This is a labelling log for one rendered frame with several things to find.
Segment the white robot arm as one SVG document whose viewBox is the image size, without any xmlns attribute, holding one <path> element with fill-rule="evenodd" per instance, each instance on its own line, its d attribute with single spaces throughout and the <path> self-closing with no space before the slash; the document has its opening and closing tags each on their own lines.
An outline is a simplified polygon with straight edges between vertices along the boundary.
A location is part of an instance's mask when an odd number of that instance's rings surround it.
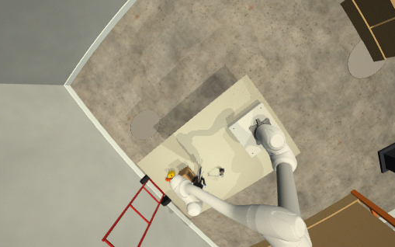
<svg viewBox="0 0 395 247">
<path fill-rule="evenodd" d="M 289 145 L 285 144 L 284 133 L 272 126 L 269 118 L 262 122 L 256 118 L 256 122 L 257 124 L 250 126 L 249 130 L 253 133 L 256 144 L 266 147 L 270 156 L 272 168 L 276 172 L 276 178 L 278 177 L 278 206 L 229 204 L 194 186 L 191 181 L 180 175 L 174 175 L 170 179 L 170 186 L 184 201 L 190 216 L 200 214 L 204 202 L 225 216 L 262 234 L 271 247 L 312 247 L 307 226 L 300 216 L 293 177 L 296 158 L 294 159 L 295 156 Z"/>
</svg>

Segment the brown wooden cabinet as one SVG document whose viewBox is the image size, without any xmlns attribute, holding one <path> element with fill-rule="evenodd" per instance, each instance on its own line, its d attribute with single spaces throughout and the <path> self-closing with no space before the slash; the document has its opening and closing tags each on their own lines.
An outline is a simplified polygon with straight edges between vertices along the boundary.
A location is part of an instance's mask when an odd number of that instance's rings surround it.
<svg viewBox="0 0 395 247">
<path fill-rule="evenodd" d="M 200 181 L 200 173 L 203 172 L 201 168 L 202 168 L 202 167 L 200 167 L 200 169 L 199 169 L 198 183 L 199 183 L 199 181 Z M 189 180 L 189 181 L 191 181 L 191 182 L 192 182 L 194 176 L 196 176 L 196 175 L 194 174 L 194 172 L 193 172 L 188 166 L 185 167 L 184 169 L 180 170 L 179 173 L 178 173 L 178 175 L 182 175 L 184 178 L 186 178 L 187 180 Z"/>
</svg>

